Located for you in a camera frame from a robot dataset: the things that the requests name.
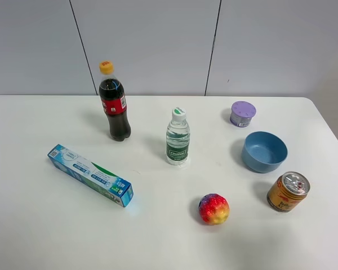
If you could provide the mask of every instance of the plastic bottle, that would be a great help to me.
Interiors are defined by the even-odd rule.
[[[167,128],[167,159],[172,165],[181,165],[188,158],[190,129],[186,121],[186,111],[173,109],[172,120]]]
[[[131,134],[131,128],[126,115],[127,105],[124,88],[114,76],[114,66],[110,61],[99,65],[103,74],[99,86],[99,95],[103,104],[104,113],[108,117],[110,135],[114,140],[122,142]]]

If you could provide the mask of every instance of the cola bottle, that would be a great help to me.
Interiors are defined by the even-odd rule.
[[[114,76],[114,66],[110,61],[100,63],[99,68],[103,75],[99,86],[99,95],[109,120],[110,135],[114,140],[122,142],[131,134],[126,115],[127,105],[124,88]]]

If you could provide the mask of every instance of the colorful ball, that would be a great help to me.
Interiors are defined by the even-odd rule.
[[[229,212],[229,204],[226,199],[215,193],[202,197],[199,203],[199,214],[203,221],[210,225],[225,222]]]

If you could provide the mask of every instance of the plastic bowl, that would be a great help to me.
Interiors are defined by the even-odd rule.
[[[285,161],[287,155],[285,143],[276,135],[263,131],[249,134],[242,151],[244,163],[259,173],[274,171]]]

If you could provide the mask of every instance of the purple container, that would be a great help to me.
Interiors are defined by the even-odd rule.
[[[255,107],[246,101],[237,101],[232,105],[232,114],[230,121],[237,127],[244,128],[249,126],[250,121],[255,116],[257,110]]]

